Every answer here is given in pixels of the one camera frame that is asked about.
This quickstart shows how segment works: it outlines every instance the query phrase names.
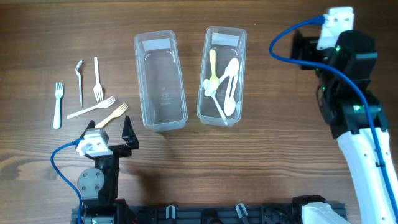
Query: clear plastic bin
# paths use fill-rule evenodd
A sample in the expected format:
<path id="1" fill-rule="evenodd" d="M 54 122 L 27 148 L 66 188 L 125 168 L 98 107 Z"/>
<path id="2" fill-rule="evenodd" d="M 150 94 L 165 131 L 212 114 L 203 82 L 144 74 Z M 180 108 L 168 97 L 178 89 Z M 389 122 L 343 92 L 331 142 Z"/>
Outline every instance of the clear plastic bin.
<path id="1" fill-rule="evenodd" d="M 246 31 L 243 29 L 230 27 L 209 27 L 206 30 L 205 47 L 203 49 L 203 59 L 201 63 L 201 75 L 199 84 L 198 110 L 197 115 L 203 124 L 212 124 L 218 126 L 232 126 L 242 117 L 243 103 L 243 81 L 244 64 L 246 61 Z M 216 76 L 220 78 L 225 68 L 233 58 L 239 61 L 238 82 L 234 93 L 236 109 L 231 116 L 226 119 L 221 115 L 213 101 L 212 97 L 205 96 L 203 81 L 211 77 L 211 65 L 209 51 L 216 51 Z M 228 86 L 228 78 L 220 83 L 216 90 L 216 99 L 224 111 L 225 95 Z"/>
<path id="2" fill-rule="evenodd" d="M 174 32 L 138 34 L 134 41 L 144 126 L 153 131 L 184 127 L 188 114 Z"/>

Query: yellow plastic spoon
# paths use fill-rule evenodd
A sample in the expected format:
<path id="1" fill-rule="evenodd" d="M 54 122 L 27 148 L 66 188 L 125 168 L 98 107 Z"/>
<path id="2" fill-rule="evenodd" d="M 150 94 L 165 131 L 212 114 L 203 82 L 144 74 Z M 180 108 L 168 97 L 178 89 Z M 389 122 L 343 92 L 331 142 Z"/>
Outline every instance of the yellow plastic spoon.
<path id="1" fill-rule="evenodd" d="M 210 66 L 211 66 L 211 77 L 209 78 L 209 87 L 212 90 L 217 90 L 220 85 L 220 80 L 216 75 L 216 51 L 211 49 L 209 51 Z"/>

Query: white bracket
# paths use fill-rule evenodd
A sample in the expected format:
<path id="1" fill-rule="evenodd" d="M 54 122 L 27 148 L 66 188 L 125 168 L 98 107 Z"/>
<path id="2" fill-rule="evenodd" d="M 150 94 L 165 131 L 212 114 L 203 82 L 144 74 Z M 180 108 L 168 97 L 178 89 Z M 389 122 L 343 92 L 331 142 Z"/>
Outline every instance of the white bracket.
<path id="1" fill-rule="evenodd" d="M 113 152 L 108 148 L 109 137 L 104 129 L 89 129 L 84 135 L 84 139 L 79 142 L 76 151 L 79 155 L 88 154 L 91 157 L 112 155 Z"/>
<path id="2" fill-rule="evenodd" d="M 317 50 L 335 47 L 338 36 L 354 27 L 354 9 L 352 7 L 334 7 L 325 14 Z"/>
<path id="3" fill-rule="evenodd" d="M 339 216 L 328 203 L 313 202 L 302 207 L 304 224 L 349 224 Z"/>

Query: plastic fork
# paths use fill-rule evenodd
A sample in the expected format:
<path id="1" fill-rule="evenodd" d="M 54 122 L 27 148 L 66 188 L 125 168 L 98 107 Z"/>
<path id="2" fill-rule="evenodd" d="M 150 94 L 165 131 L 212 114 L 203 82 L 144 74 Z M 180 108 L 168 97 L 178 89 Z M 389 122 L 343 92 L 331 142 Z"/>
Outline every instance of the plastic fork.
<path id="1" fill-rule="evenodd" d="M 83 60 L 80 60 L 75 68 L 76 75 L 79 77 L 79 94 L 80 94 L 80 106 L 81 107 L 83 107 L 83 95 L 81 92 L 81 75 L 80 75 L 79 69 L 80 69 L 80 66 L 82 65 L 82 63 L 83 63 Z"/>
<path id="2" fill-rule="evenodd" d="M 98 68 L 97 57 L 94 58 L 94 69 L 95 69 L 95 79 L 96 79 L 96 84 L 93 88 L 94 95 L 95 95 L 95 99 L 97 100 L 97 102 L 101 102 L 104 100 L 104 92 L 103 92 L 103 88 L 100 83 L 100 70 Z"/>
<path id="3" fill-rule="evenodd" d="M 55 112 L 54 129 L 61 128 L 61 98 L 63 97 L 63 85 L 60 82 L 55 83 Z"/>
<path id="4" fill-rule="evenodd" d="M 111 97 L 109 97 L 108 99 L 106 99 L 106 100 L 104 100 L 104 101 L 102 101 L 102 102 L 99 102 L 97 105 L 92 106 L 91 108 L 87 108 L 87 109 L 78 111 L 78 112 L 76 112 L 76 113 L 73 113 L 73 114 L 71 114 L 71 115 L 68 115 L 68 116 L 67 116 L 67 119 L 74 118 L 74 117 L 79 116 L 79 115 L 81 115 L 81 114 L 83 114 L 83 113 L 87 113 L 87 112 L 89 112 L 89 111 L 91 111 L 91 110 L 93 110 L 93 109 L 97 109 L 97 108 L 108 108 L 108 107 L 110 107 L 115 101 L 116 101 L 116 99 L 114 98 L 114 96 L 111 96 Z"/>
<path id="5" fill-rule="evenodd" d="M 118 107 L 116 110 L 113 111 L 111 115 L 109 115 L 107 118 L 105 118 L 103 121 L 98 123 L 95 128 L 103 128 L 106 124 L 108 124 L 113 118 L 117 118 L 122 116 L 124 112 L 128 109 L 128 105 L 123 103 L 120 107 Z"/>

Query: fork handle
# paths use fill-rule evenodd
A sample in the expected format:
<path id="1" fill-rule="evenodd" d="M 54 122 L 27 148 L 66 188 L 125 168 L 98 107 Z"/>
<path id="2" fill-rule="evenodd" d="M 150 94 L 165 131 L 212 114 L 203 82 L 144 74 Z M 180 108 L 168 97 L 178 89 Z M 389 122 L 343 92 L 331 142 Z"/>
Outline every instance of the fork handle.
<path id="1" fill-rule="evenodd" d="M 83 107 L 83 95 L 81 93 L 81 76 L 79 76 L 79 95 L 80 95 L 80 106 Z"/>
<path id="2" fill-rule="evenodd" d="M 61 108 L 60 108 L 60 99 L 57 98 L 55 100 L 55 112 L 54 112 L 54 129 L 61 128 Z"/>
<path id="3" fill-rule="evenodd" d="M 89 111 L 91 111 L 91 110 L 93 110 L 95 108 L 97 108 L 97 106 L 92 106 L 91 108 L 87 108 L 87 109 L 84 109 L 84 110 L 81 110 L 81 111 L 77 111 L 76 113 L 68 115 L 67 119 L 74 118 L 74 117 L 79 116 L 79 115 L 81 115 L 83 113 L 87 113 L 87 112 L 89 112 Z"/>
<path id="4" fill-rule="evenodd" d="M 100 82 L 100 68 L 98 68 L 98 59 L 97 57 L 94 58 L 94 70 L 95 70 L 95 79 L 96 82 Z"/>
<path id="5" fill-rule="evenodd" d="M 112 119 L 114 118 L 113 114 L 109 115 L 107 118 L 105 118 L 103 121 L 98 123 L 95 128 L 103 128 L 106 124 L 108 124 Z"/>

